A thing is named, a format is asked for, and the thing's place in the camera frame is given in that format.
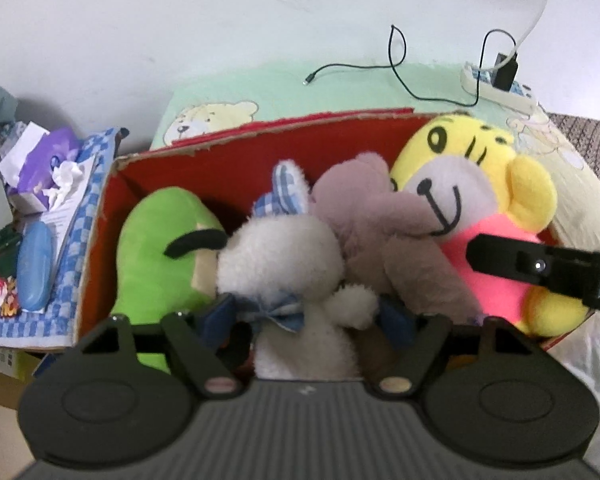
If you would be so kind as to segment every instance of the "tissue box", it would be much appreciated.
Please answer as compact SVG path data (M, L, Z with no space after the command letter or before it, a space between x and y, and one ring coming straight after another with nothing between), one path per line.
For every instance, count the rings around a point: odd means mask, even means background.
M23 215L49 209L49 198L43 189L55 187L52 168L64 160L75 160L80 140L71 128L49 132L29 123L14 147L0 162L0 172L9 185L11 205Z
M49 209L49 198L42 191L18 193L17 189L10 187L7 191L9 203L23 215L43 213Z

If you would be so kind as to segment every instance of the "blue checkered cloth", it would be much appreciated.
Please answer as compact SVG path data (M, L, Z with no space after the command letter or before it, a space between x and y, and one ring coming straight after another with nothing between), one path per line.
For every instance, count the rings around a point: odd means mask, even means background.
M0 318L0 346L10 348L56 348L74 344L74 322L78 305L78 286L87 251L87 240L96 216L104 180L116 153L116 137L128 134L124 128L110 128L89 136L77 161L96 155L87 191L68 234L51 301L43 313L22 312L15 318Z
M273 168L271 191L253 205L253 216L298 215L308 212L308 186L300 169L290 160Z

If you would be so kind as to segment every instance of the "power adapter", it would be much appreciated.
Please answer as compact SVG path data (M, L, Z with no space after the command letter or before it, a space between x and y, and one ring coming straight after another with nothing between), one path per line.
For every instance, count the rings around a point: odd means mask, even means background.
M496 58L496 65L502 63L507 57L506 54L499 53ZM494 88L505 92L511 90L513 81L516 78L516 72L518 71L517 57L518 53L515 53L505 66L493 71L493 75L491 75L491 84Z

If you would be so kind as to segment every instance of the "plush arm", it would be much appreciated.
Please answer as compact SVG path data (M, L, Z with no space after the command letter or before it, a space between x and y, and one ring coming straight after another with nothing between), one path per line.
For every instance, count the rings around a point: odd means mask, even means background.
M414 314L445 314L454 323L480 316L478 300L432 238L392 238L382 248L384 270Z
M535 159L519 155L509 164L511 192L508 214L518 227L539 233L549 225L557 207L557 193L548 171Z
M325 301L324 309L334 324L364 330L378 312L378 297L362 285L347 285Z
M408 191L382 193L365 201L360 213L371 232L384 236L422 236L440 228L427 200Z

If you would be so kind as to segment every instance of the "white wall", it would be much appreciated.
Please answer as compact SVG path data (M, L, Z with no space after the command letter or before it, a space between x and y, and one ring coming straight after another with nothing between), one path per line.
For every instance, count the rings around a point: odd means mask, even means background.
M538 4L0 0L0 83L48 127L125 125L136 147L153 135L174 86L197 74L279 59L384 61L391 22L407 35L410 60L477 61L485 31L519 35ZM550 0L518 60L518 78L547 109L600 119L600 0Z

